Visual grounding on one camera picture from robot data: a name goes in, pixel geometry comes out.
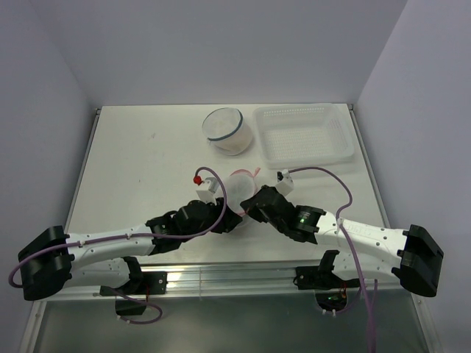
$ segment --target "gray wall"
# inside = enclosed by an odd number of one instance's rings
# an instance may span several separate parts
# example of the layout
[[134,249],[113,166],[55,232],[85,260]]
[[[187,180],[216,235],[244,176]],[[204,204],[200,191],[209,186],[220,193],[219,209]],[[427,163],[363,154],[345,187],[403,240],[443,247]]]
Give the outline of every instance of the gray wall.
[[355,102],[406,0],[31,0],[95,105]]
[[470,351],[471,1],[409,0],[361,94],[358,120],[392,225],[445,251],[428,300],[446,352]]
[[0,3],[0,48],[0,350],[16,352],[31,305],[7,274],[64,223],[93,111],[27,1]]

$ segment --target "black mount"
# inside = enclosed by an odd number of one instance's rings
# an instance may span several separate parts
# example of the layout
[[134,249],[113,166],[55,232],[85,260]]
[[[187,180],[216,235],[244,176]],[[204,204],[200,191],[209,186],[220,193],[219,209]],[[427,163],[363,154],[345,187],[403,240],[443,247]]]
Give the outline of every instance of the black mount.
[[411,225],[406,237],[404,250],[399,250],[400,268],[392,273],[400,279],[400,284],[408,291],[420,296],[436,296],[442,270],[443,251],[425,228]]
[[344,281],[338,278],[333,271],[333,261],[340,254],[339,250],[327,250],[322,256],[319,266],[296,267],[296,277],[293,283],[299,290],[319,289],[330,290],[335,288],[358,288],[359,279]]
[[[66,239],[68,235],[64,234],[62,226],[50,227],[18,253],[18,261],[40,250],[64,244]],[[67,249],[60,249],[25,263],[20,269],[24,299],[40,300],[56,294],[65,281],[72,278],[72,261],[74,256]]]

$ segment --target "purple cable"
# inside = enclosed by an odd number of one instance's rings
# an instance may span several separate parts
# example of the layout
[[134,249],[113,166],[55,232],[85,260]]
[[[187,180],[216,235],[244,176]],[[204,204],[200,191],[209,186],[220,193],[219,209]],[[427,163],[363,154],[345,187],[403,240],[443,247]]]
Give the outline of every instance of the purple cable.
[[[199,167],[195,171],[194,175],[195,176],[198,175],[198,173],[200,171],[209,171],[216,178],[219,185],[221,185],[222,195],[224,197],[224,203],[222,204],[221,214],[219,215],[219,217],[216,219],[216,221],[213,223],[212,226],[210,226],[206,230],[203,230],[202,232],[192,234],[192,235],[164,235],[164,234],[153,234],[153,233],[136,233],[136,234],[133,234],[131,236],[131,238],[152,237],[152,238],[165,238],[165,239],[192,239],[192,238],[195,238],[195,237],[200,237],[202,235],[205,235],[205,234],[209,233],[211,230],[213,230],[219,224],[219,222],[222,220],[222,218],[224,217],[224,214],[226,212],[226,209],[227,209],[227,192],[226,192],[226,188],[225,188],[224,184],[222,183],[221,178],[219,177],[219,175],[213,169],[208,168],[208,167]],[[23,285],[19,285],[18,283],[15,283],[14,277],[15,277],[16,272],[18,272],[18,270],[21,267],[23,267],[26,263],[28,263],[29,261],[31,261],[31,260],[33,260],[36,257],[39,257],[41,255],[47,254],[48,252],[53,252],[55,250],[60,250],[60,249],[71,248],[71,247],[74,247],[74,246],[90,245],[90,244],[96,244],[96,243],[103,243],[105,241],[121,240],[121,239],[127,239],[127,235],[125,235],[125,234],[123,234],[123,235],[112,235],[112,236],[106,237],[106,238],[86,240],[83,243],[80,243],[79,241],[77,241],[77,242],[73,242],[73,243],[60,244],[60,245],[51,246],[49,248],[45,248],[43,250],[40,250],[39,252],[35,252],[34,254],[31,254],[30,256],[28,256],[25,259],[23,259],[22,261],[20,261],[20,263],[18,265],[16,265],[14,267],[14,269],[8,275],[8,283],[14,288],[22,288]],[[137,300],[137,299],[133,299],[129,296],[125,296],[124,294],[119,293],[117,290],[112,289],[112,292],[114,292],[114,294],[117,295],[117,296],[121,296],[122,298],[130,300],[131,302],[138,302],[139,304],[143,304],[142,301]],[[156,322],[157,320],[159,320],[162,317],[162,309],[160,307],[158,307],[156,304],[148,304],[148,306],[154,307],[155,309],[157,309],[160,312],[160,315],[157,318],[152,319],[150,321],[134,321],[134,320],[129,320],[127,318],[124,318],[124,320],[126,322],[130,322],[131,324],[151,324],[153,322]]]
[[[303,168],[296,168],[296,169],[291,169],[289,172],[294,173],[297,171],[307,171],[307,170],[315,170],[315,171],[323,171],[324,173],[329,174],[331,177],[333,177],[337,182],[340,183],[340,185],[345,189],[345,191],[348,194],[348,203],[344,204],[343,206],[340,206],[340,208],[336,212],[336,220],[338,221],[340,218],[340,212],[345,210],[347,207],[349,207],[352,202],[353,202],[353,195],[350,189],[347,187],[347,185],[334,173],[331,171],[321,168],[321,167],[303,167]],[[343,226],[343,224],[339,225],[340,230],[344,233],[345,239],[347,239],[348,246],[350,247],[350,251],[352,252],[353,256],[353,261],[355,261],[355,267],[356,271],[358,272],[358,278],[360,279],[360,291],[364,293],[365,297],[365,305],[366,305],[366,311],[368,312],[368,324],[367,324],[367,340],[368,340],[368,347],[370,352],[376,352],[376,325],[375,325],[375,318],[373,317],[373,308],[372,308],[372,303],[369,301],[368,298],[368,293],[366,292],[366,284],[365,284],[365,278],[363,275],[363,271],[361,270],[360,266],[360,260],[358,259],[358,254],[355,250],[355,247],[352,242],[352,238],[348,235],[347,230]],[[375,290],[378,287],[378,282],[375,281]]]

